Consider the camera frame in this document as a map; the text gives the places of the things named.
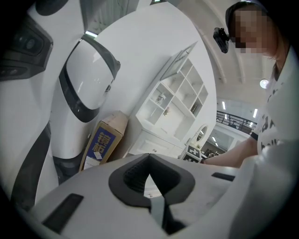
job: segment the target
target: gray trim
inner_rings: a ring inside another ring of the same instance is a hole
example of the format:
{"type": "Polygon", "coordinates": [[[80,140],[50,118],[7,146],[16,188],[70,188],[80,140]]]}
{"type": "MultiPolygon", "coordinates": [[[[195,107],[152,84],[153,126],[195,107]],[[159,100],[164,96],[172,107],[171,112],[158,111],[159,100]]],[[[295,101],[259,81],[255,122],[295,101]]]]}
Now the gray trim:
{"type": "Polygon", "coordinates": [[[165,198],[165,205],[182,203],[195,185],[187,170],[157,155],[144,154],[115,170],[109,177],[109,188],[126,205],[151,208],[150,200],[143,196],[149,174],[165,198]]]}
{"type": "Polygon", "coordinates": [[[63,91],[65,100],[73,112],[73,114],[78,118],[78,120],[87,123],[93,120],[99,113],[100,108],[97,109],[89,109],[87,108],[83,102],[80,100],[79,96],[77,95],[74,87],[71,84],[69,75],[66,69],[66,63],[64,64],[60,75],[59,75],[59,82],[61,85],[61,89],[63,91]]]}
{"type": "Polygon", "coordinates": [[[103,60],[106,62],[109,67],[111,74],[113,75],[113,79],[115,80],[117,72],[121,67],[121,63],[115,59],[115,57],[108,51],[104,46],[90,38],[87,34],[82,36],[82,40],[89,43],[92,47],[96,49],[96,51],[101,55],[103,60]]]}
{"type": "Polygon", "coordinates": [[[48,123],[28,152],[15,179],[11,201],[28,211],[34,206],[38,181],[50,146],[48,123]]]}
{"type": "Polygon", "coordinates": [[[151,208],[150,213],[155,219],[157,224],[162,227],[163,217],[164,217],[164,208],[165,208],[165,199],[162,196],[150,198],[151,208]]]}
{"type": "Polygon", "coordinates": [[[75,193],[68,195],[60,205],[43,221],[43,225],[60,234],[79,207],[83,196],[75,193]]]}
{"type": "Polygon", "coordinates": [[[219,173],[219,172],[215,172],[211,176],[219,178],[219,179],[227,180],[230,182],[232,182],[235,179],[234,175],[228,175],[228,174],[223,174],[223,173],[219,173]]]}
{"type": "Polygon", "coordinates": [[[68,158],[68,159],[63,159],[63,158],[58,158],[53,156],[54,163],[59,167],[59,169],[64,175],[74,176],[76,173],[79,172],[84,151],[85,151],[85,147],[83,148],[82,152],[78,154],[76,157],[68,158]]]}
{"type": "Polygon", "coordinates": [[[0,62],[0,81],[27,79],[45,71],[52,48],[51,37],[27,16],[0,62]],[[29,49],[30,41],[36,44],[29,49]]]}

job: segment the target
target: white shelf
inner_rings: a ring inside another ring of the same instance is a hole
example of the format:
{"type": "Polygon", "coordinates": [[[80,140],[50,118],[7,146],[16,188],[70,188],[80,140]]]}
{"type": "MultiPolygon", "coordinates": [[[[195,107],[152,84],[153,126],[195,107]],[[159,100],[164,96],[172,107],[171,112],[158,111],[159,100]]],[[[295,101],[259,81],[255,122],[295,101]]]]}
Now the white shelf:
{"type": "Polygon", "coordinates": [[[156,103],[155,101],[153,101],[151,98],[149,99],[153,104],[155,104],[158,108],[160,108],[161,110],[164,110],[160,105],[158,105],[158,103],[156,103]]]}
{"type": "Polygon", "coordinates": [[[198,94],[203,85],[203,81],[194,67],[191,68],[188,75],[186,76],[186,79],[195,90],[196,94],[198,94]]]}
{"type": "Polygon", "coordinates": [[[137,117],[154,125],[163,112],[164,110],[159,105],[152,100],[148,100],[137,113],[137,117]]]}
{"type": "Polygon", "coordinates": [[[189,70],[192,67],[192,63],[189,59],[186,60],[185,64],[183,65],[183,67],[181,68],[181,72],[183,73],[184,76],[188,75],[189,70]]]}
{"type": "Polygon", "coordinates": [[[183,102],[178,97],[173,97],[172,102],[176,105],[178,109],[187,117],[195,119],[195,116],[191,113],[191,111],[183,104],[183,102]]]}
{"type": "Polygon", "coordinates": [[[169,104],[169,102],[171,101],[172,97],[173,97],[173,94],[162,83],[159,83],[158,87],[152,93],[150,99],[155,104],[157,104],[159,107],[161,107],[162,109],[165,109],[167,107],[167,105],[169,104]],[[157,103],[157,100],[161,94],[164,94],[166,99],[162,101],[161,105],[159,105],[157,103]]]}
{"type": "Polygon", "coordinates": [[[181,72],[171,77],[168,77],[162,80],[163,84],[165,84],[173,93],[176,93],[179,87],[181,86],[184,76],[181,72]]]}
{"type": "Polygon", "coordinates": [[[207,95],[208,95],[208,93],[206,91],[206,87],[203,86],[202,89],[201,89],[201,91],[200,91],[200,93],[199,93],[199,99],[202,102],[202,104],[204,104],[204,102],[205,102],[205,100],[207,98],[207,95]]]}
{"type": "Polygon", "coordinates": [[[197,93],[191,87],[190,83],[187,80],[184,80],[179,90],[177,91],[176,96],[184,103],[184,105],[188,109],[190,109],[192,103],[197,97],[197,93]]]}
{"type": "Polygon", "coordinates": [[[167,115],[162,114],[155,127],[180,141],[190,129],[195,117],[178,99],[174,98],[168,108],[167,115]]]}
{"type": "Polygon", "coordinates": [[[201,103],[201,101],[199,100],[199,98],[196,98],[194,104],[193,104],[192,107],[191,107],[191,112],[192,112],[192,114],[193,114],[195,117],[197,117],[197,115],[198,115],[198,113],[200,112],[201,108],[202,108],[202,103],[201,103]]]}

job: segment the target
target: railing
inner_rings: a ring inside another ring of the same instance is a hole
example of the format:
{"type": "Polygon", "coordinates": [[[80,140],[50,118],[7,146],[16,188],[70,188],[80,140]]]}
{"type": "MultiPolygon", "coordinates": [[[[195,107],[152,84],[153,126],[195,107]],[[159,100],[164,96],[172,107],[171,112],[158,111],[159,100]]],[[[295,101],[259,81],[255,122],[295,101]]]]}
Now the railing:
{"type": "Polygon", "coordinates": [[[221,111],[217,111],[216,122],[230,126],[247,134],[251,134],[256,128],[256,123],[253,121],[221,111]]]}

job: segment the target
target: white t-shirt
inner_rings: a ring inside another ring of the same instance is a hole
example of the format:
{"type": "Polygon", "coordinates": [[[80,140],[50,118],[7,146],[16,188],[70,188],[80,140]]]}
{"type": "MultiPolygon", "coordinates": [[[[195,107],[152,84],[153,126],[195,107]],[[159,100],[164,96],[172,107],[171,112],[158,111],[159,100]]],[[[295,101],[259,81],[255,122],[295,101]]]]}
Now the white t-shirt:
{"type": "Polygon", "coordinates": [[[257,140],[258,154],[266,146],[299,138],[299,63],[292,46],[279,77],[275,74],[274,67],[266,90],[266,105],[251,134],[257,140]]]}

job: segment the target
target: black slot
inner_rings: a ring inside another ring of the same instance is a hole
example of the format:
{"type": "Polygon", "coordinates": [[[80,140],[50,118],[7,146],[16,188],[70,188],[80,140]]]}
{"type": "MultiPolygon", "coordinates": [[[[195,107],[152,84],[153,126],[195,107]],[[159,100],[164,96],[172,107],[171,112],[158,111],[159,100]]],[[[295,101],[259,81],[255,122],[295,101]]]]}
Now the black slot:
{"type": "Polygon", "coordinates": [[[235,176],[228,175],[228,174],[222,174],[222,173],[213,173],[212,177],[217,177],[217,178],[220,178],[220,179],[223,179],[223,180],[228,180],[228,181],[231,181],[231,182],[235,178],[235,176]]]}
{"type": "Polygon", "coordinates": [[[43,225],[56,233],[60,233],[83,198],[83,196],[74,193],[68,195],[47,219],[44,220],[43,225]]]}

